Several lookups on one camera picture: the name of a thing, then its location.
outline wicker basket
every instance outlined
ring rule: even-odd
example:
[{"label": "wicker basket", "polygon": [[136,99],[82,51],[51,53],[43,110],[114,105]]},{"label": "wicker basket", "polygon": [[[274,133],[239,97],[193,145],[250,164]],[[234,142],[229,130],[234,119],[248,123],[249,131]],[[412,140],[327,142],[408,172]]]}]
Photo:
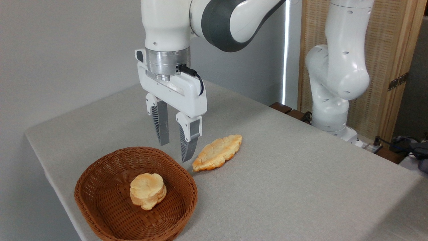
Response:
[{"label": "wicker basket", "polygon": [[[132,204],[131,181],[142,173],[162,176],[167,193],[145,211]],[[94,162],[77,181],[74,199],[91,229],[102,240],[173,240],[196,207],[193,178],[161,150],[131,147]]]}]

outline bread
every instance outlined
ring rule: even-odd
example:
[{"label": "bread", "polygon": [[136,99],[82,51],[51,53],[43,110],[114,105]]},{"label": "bread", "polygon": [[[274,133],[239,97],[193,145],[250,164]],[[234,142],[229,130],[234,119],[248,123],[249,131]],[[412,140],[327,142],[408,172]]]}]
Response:
[{"label": "bread", "polygon": [[132,203],[144,210],[151,210],[166,196],[166,186],[159,174],[144,173],[131,182],[129,191]]},{"label": "bread", "polygon": [[193,162],[193,171],[213,170],[223,166],[239,150],[241,143],[241,135],[230,135],[206,145]]}]

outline table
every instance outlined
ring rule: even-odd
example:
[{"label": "table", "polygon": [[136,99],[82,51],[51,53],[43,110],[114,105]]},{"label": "table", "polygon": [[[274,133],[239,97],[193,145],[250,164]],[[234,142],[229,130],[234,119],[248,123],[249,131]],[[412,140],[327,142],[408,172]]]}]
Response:
[{"label": "table", "polygon": [[[428,240],[428,180],[308,124],[206,82],[196,153],[241,134],[235,157],[193,173],[196,210],[178,241]],[[29,129],[26,136],[80,238],[99,240],[74,202],[82,172],[120,148],[159,148],[180,161],[177,113],[160,147],[146,92],[134,86]]]}]

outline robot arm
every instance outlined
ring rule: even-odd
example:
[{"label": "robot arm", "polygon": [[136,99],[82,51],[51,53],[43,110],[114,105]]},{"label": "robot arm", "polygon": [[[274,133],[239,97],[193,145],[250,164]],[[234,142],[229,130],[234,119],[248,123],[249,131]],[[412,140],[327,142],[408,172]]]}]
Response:
[{"label": "robot arm", "polygon": [[247,46],[285,0],[141,0],[146,48],[135,51],[138,74],[161,145],[169,143],[167,104],[179,110],[181,157],[189,160],[207,111],[202,79],[190,69],[190,39],[226,52]]},{"label": "robot arm", "polygon": [[311,83],[312,125],[352,144],[357,133],[346,127],[349,103],[369,86],[364,41],[374,0],[331,0],[325,35],[306,57]]},{"label": "robot arm", "polygon": [[190,24],[195,34],[225,52],[246,47],[285,0],[194,0]]}]

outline wooden block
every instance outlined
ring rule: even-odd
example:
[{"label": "wooden block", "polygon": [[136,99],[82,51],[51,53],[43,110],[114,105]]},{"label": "wooden block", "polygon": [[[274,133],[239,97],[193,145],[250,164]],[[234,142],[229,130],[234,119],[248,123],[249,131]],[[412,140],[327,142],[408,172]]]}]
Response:
[{"label": "wooden block", "polygon": [[302,117],[305,115],[304,113],[298,111],[298,110],[292,110],[289,113],[287,113],[287,115],[294,117],[298,120],[302,119]]},{"label": "wooden block", "polygon": [[279,102],[275,102],[272,105],[270,105],[269,107],[271,107],[271,108],[273,108],[273,109],[275,109],[277,111],[280,111],[280,112],[282,112],[284,114],[287,114],[287,113],[289,113],[292,110],[292,108],[290,108],[290,107],[288,107],[286,105],[283,105],[283,104],[281,104]]},{"label": "wooden block", "polygon": [[387,159],[395,164],[400,164],[400,162],[404,159],[404,156],[398,155],[395,152],[388,150],[387,148],[381,148],[376,155]]}]

